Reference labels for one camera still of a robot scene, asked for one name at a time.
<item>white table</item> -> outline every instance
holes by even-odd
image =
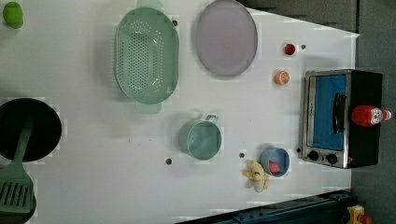
[[[353,68],[356,35],[250,10],[257,57],[241,76],[219,79],[200,64],[192,42],[209,2],[164,2],[179,23],[180,78],[157,115],[138,114],[112,72],[115,29],[135,1],[23,1],[22,29],[0,27],[3,102],[43,97],[64,125],[59,147],[25,164],[37,197],[31,223],[174,223],[350,188],[349,170],[302,161],[295,149],[304,72]],[[284,58],[285,43],[306,49]],[[291,81],[279,88],[272,78],[283,69]],[[200,163],[179,152],[177,132],[209,113],[219,115],[223,144]],[[285,148],[290,169],[256,193],[243,171],[267,147]]]

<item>dark floor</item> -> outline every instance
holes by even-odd
[[[396,0],[239,2],[246,7],[361,34],[357,66],[384,75],[383,107],[396,112]],[[382,124],[379,164],[352,170],[351,191],[365,204],[366,213],[374,218],[375,223],[396,223],[395,183],[396,119]]]

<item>blue bowl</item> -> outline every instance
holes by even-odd
[[[279,165],[279,173],[277,173],[276,175],[273,175],[270,172],[270,161],[274,161]],[[268,175],[281,177],[289,169],[289,154],[283,148],[265,149],[264,152],[260,155],[260,164],[262,165],[262,168],[264,168],[265,173],[267,173]]]

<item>mug handle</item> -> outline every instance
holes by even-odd
[[[216,122],[218,122],[218,119],[219,117],[216,115],[208,115],[205,120],[215,124]]]

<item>green ball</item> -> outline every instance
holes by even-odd
[[[19,29],[23,26],[23,12],[20,4],[9,2],[3,10],[3,18],[7,25],[13,29]]]

